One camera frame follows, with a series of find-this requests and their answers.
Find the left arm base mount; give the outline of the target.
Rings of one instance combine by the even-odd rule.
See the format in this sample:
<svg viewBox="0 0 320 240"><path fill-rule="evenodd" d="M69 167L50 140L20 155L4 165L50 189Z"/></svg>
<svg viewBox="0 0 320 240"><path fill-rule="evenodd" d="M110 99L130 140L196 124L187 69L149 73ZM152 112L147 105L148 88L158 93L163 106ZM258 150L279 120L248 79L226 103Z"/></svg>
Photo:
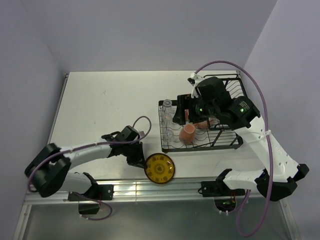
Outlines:
<svg viewBox="0 0 320 240"><path fill-rule="evenodd" d="M69 202L78 202L78 212L80 215L93 218L98 217L97 214L102 214L103 212L107 212L110 215L112 209L108 204L102 204L100 201L111 201L113 195L113 184L98 184L83 194L69 192L67 200Z"/></svg>

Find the red floral patterned bowl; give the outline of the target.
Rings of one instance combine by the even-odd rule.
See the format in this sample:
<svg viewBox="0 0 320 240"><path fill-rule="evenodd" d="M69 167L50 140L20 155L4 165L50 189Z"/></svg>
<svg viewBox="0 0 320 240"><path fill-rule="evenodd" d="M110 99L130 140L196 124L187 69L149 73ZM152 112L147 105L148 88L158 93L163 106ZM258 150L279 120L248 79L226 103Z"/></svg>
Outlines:
<svg viewBox="0 0 320 240"><path fill-rule="evenodd" d="M210 128L213 124L214 124L214 120L213 120L213 119L209 119L208 121L205 120L205 121L203 121L203 122L194 123L193 125L194 125L195 128L197 128L197 129L208 129L208 128Z"/></svg>

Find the pink mug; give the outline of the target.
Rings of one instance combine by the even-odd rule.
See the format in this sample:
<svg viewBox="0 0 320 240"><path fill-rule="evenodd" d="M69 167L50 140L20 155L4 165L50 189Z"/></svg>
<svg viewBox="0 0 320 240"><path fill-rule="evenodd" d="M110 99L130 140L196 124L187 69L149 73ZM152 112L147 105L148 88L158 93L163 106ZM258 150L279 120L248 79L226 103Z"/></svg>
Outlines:
<svg viewBox="0 0 320 240"><path fill-rule="evenodd" d="M179 133L179 140L185 144L190 145L196 136L196 127L193 124L185 125L180 133Z"/></svg>
<svg viewBox="0 0 320 240"><path fill-rule="evenodd" d="M188 122L189 121L189 110L188 109L184 110L184 117L185 117L185 121Z"/></svg>

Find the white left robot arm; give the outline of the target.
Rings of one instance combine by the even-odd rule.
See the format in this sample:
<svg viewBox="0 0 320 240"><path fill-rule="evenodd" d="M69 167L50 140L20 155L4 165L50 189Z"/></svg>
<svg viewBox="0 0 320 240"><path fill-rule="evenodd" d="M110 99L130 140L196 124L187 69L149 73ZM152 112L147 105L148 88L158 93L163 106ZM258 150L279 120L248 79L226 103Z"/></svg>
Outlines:
<svg viewBox="0 0 320 240"><path fill-rule="evenodd" d="M24 174L43 198L64 191L78 193L86 200L98 199L101 191L97 181L88 172L72 172L72 169L119 155L125 156L129 166L146 169L140 137L136 129L127 125L122 131L102 135L97 143L73 150L50 143L26 167Z"/></svg>

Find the clear shot glass front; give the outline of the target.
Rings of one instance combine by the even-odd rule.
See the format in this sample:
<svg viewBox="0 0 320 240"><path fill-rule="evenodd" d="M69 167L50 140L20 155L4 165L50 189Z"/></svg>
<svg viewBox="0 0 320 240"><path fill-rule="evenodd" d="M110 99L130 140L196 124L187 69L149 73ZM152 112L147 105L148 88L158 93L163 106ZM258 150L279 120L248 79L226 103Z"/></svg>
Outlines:
<svg viewBox="0 0 320 240"><path fill-rule="evenodd" d="M175 140L175 133L172 129L166 129L163 132L162 140L166 143L171 143Z"/></svg>

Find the clear shot glass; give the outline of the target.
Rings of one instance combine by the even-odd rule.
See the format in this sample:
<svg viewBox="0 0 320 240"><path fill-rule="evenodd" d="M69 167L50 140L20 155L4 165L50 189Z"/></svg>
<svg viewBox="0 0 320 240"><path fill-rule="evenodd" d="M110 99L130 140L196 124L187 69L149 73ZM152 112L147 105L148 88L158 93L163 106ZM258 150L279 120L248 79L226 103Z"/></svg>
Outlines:
<svg viewBox="0 0 320 240"><path fill-rule="evenodd" d="M162 122L165 126L170 126L173 124L173 115L168 112L164 111L162 115Z"/></svg>
<svg viewBox="0 0 320 240"><path fill-rule="evenodd" d="M164 112L171 112L172 105L173 105L173 103L170 99L165 99L165 100L163 100L161 110Z"/></svg>
<svg viewBox="0 0 320 240"><path fill-rule="evenodd" d="M162 140L166 143L171 143L175 140L175 133L172 129L166 129L163 132Z"/></svg>

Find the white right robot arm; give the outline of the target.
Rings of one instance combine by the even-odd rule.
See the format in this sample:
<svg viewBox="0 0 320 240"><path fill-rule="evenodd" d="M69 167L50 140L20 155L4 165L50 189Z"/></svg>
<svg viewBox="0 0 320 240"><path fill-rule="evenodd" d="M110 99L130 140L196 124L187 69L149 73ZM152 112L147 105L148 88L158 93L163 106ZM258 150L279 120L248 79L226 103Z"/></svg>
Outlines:
<svg viewBox="0 0 320 240"><path fill-rule="evenodd" d="M240 136L264 166L255 171L225 169L216 180L201 185L203 197L243 195L246 190L257 190L276 202L292 195L309 168L287 154L269 130L267 117L260 114L248 97L231 97L220 78L203 78L192 73L188 81L193 90L177 96L173 122L181 126L216 118Z"/></svg>

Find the yellow patterned plate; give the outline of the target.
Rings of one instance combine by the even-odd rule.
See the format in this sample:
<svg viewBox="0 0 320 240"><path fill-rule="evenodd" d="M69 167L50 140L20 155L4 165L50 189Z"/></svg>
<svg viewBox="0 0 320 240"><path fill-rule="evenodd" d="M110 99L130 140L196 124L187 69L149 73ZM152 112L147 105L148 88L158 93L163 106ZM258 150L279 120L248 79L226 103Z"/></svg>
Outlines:
<svg viewBox="0 0 320 240"><path fill-rule="evenodd" d="M164 153L154 153L146 159L146 177L155 184L169 183L175 176L176 168L173 160Z"/></svg>

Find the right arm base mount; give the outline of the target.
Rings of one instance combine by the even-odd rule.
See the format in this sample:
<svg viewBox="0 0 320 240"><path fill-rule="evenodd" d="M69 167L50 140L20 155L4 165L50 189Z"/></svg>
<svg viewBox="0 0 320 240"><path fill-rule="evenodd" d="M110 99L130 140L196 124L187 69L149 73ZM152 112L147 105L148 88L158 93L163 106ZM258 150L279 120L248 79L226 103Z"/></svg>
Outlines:
<svg viewBox="0 0 320 240"><path fill-rule="evenodd" d="M236 197L246 194L244 189L230 189L223 181L202 181L198 193L204 198L218 198L214 201L220 211L233 211L237 206Z"/></svg>

